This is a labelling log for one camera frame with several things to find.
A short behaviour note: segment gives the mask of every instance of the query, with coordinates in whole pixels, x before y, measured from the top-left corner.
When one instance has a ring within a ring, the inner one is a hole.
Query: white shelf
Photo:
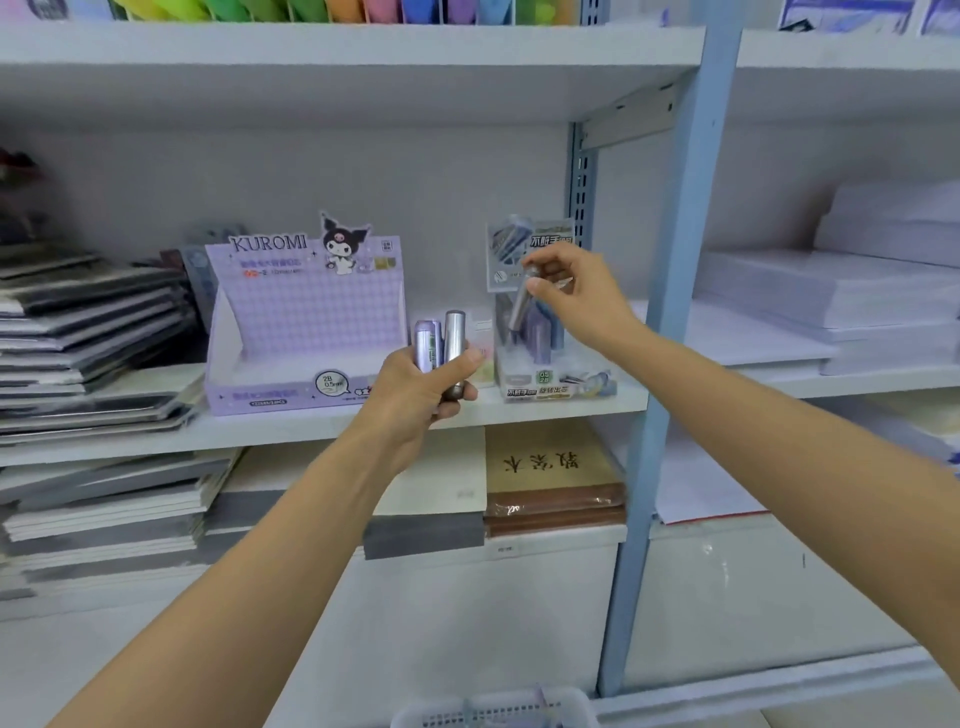
[[[943,678],[926,650],[904,647],[633,692],[594,700],[593,709],[604,728],[654,728]]]
[[[960,387],[960,366],[875,372],[865,375],[811,376],[764,383],[798,400],[866,395],[874,392],[905,392],[912,389],[940,389],[941,387]]]
[[[955,38],[743,33],[730,99],[733,122],[958,114],[960,43]]]
[[[500,390],[480,390],[475,402],[464,402],[460,414],[435,425],[472,427],[502,423],[587,417],[647,408],[647,391],[632,380],[619,381],[615,397],[595,400],[566,400],[506,403]],[[63,441],[62,445],[15,446],[0,449],[0,467],[33,465],[98,457],[151,455],[193,449],[238,448],[249,445],[328,440],[337,437],[349,425],[359,407],[327,407],[289,412],[261,412],[253,415],[213,417],[203,412],[183,429],[169,433],[91,437]]]
[[[0,124],[249,129],[584,118],[700,63],[702,28],[0,27]]]

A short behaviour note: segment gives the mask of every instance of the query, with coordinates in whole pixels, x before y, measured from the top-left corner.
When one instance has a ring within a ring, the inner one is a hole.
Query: pink item on shelf
[[[399,23],[399,0],[366,0],[367,21],[371,23]]]

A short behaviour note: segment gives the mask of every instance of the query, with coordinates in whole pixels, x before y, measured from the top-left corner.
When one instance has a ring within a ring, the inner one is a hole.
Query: hand
[[[467,349],[424,374],[414,364],[412,347],[393,352],[384,360],[370,396],[349,429],[383,437],[389,457],[387,467],[393,478],[417,459],[427,429],[460,411],[458,401],[441,401],[444,391],[472,375],[482,363],[479,349]],[[464,399],[477,399],[476,388],[470,383],[464,387]]]
[[[543,274],[542,279],[528,280],[527,290],[553,309],[577,341],[607,358],[612,358],[617,341],[642,328],[601,255],[554,243],[521,262],[536,263]],[[555,285],[571,278],[563,288]]]

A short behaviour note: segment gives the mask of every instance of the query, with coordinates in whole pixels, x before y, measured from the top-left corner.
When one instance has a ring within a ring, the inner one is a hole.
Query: left hand
[[[444,390],[464,381],[483,363],[478,349],[424,374],[414,363],[413,348],[393,352],[383,362],[371,394],[349,429],[378,433],[388,449],[390,476],[402,473],[420,453],[427,429],[460,411],[458,401],[441,401]],[[476,388],[467,383],[465,400],[476,400]]]

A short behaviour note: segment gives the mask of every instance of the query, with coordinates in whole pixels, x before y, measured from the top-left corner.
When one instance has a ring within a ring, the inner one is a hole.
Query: kuromi display box
[[[213,414],[359,404],[406,346],[399,238],[323,221],[321,239],[206,246],[220,281],[205,378]]]

